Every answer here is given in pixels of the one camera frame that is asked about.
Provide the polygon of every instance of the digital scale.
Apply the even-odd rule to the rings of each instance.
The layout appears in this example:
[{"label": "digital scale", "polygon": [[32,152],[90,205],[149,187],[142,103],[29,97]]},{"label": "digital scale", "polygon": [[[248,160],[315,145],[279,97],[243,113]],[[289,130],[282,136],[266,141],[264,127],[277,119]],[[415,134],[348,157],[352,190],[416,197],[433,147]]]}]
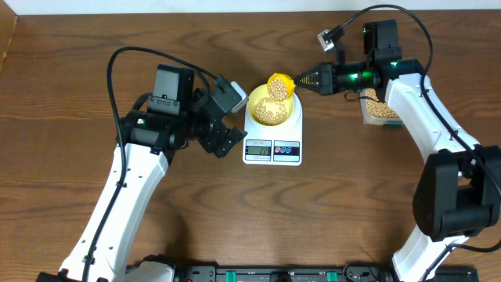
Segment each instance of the digital scale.
[{"label": "digital scale", "polygon": [[303,161],[303,108],[296,93],[289,98],[289,117],[280,125],[267,126],[254,120],[256,102],[268,96],[267,85],[257,87],[245,110],[243,162],[249,165],[300,165]]}]

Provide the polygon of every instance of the white wall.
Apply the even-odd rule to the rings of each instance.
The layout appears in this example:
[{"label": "white wall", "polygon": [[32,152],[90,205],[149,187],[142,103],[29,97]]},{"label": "white wall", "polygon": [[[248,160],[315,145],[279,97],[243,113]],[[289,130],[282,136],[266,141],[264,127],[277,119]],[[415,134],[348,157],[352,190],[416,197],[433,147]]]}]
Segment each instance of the white wall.
[{"label": "white wall", "polygon": [[100,13],[231,13],[407,9],[501,9],[501,0],[5,0],[18,15]]}]

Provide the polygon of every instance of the pile of beans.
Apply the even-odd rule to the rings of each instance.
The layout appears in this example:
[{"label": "pile of beans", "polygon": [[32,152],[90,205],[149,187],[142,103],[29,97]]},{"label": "pile of beans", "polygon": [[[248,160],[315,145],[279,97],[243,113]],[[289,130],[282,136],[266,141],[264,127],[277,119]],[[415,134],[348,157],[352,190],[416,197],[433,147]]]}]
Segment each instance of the pile of beans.
[{"label": "pile of beans", "polygon": [[275,78],[268,86],[269,95],[277,100],[287,99],[289,96],[289,90],[287,90],[287,85],[280,78]]},{"label": "pile of beans", "polygon": [[288,115],[286,104],[272,97],[260,98],[254,109],[254,119],[262,125],[279,125]]},{"label": "pile of beans", "polygon": [[[366,96],[379,101],[376,96],[376,90],[374,89],[366,89]],[[371,99],[366,99],[367,110],[374,117],[379,118],[398,118],[397,113],[395,113],[392,109],[388,107],[386,103],[378,103],[374,102]]]}]

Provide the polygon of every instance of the brown wooden surface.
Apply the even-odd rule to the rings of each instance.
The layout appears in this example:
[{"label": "brown wooden surface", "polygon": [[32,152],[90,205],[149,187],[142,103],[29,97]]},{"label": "brown wooden surface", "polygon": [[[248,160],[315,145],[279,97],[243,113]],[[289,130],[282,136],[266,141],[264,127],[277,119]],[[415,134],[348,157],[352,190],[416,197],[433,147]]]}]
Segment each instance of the brown wooden surface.
[{"label": "brown wooden surface", "polygon": [[[316,35],[352,13],[23,16],[0,76],[0,280],[55,273],[104,186],[115,128],[106,93],[111,53],[124,45],[169,52],[250,92],[274,72],[332,60]],[[418,12],[434,39],[434,89],[485,145],[501,144],[501,12]],[[348,60],[362,58],[362,24],[396,18],[405,56],[425,61],[420,29],[401,13],[370,13],[347,28]],[[117,60],[121,114],[151,91],[159,57]],[[359,103],[298,91],[304,160],[298,168],[223,159],[194,143],[176,154],[152,196],[130,262],[166,253],[222,265],[383,262],[414,227],[423,161],[409,133],[362,124]],[[243,125],[243,112],[229,121]],[[470,244],[489,246],[501,227]],[[455,251],[448,264],[499,281],[501,253]]]},{"label": "brown wooden surface", "polygon": [[2,72],[3,60],[7,56],[7,50],[14,35],[16,20],[16,14],[3,0],[0,0],[0,73]]}]

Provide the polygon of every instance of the scale control panel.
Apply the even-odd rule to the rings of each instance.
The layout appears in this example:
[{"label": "scale control panel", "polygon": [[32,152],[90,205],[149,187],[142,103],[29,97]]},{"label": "scale control panel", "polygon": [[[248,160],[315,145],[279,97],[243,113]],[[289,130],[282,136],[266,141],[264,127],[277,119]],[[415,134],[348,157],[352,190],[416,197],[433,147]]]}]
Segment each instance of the scale control panel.
[{"label": "scale control panel", "polygon": [[301,160],[299,141],[252,140],[245,143],[246,161],[295,162]]}]

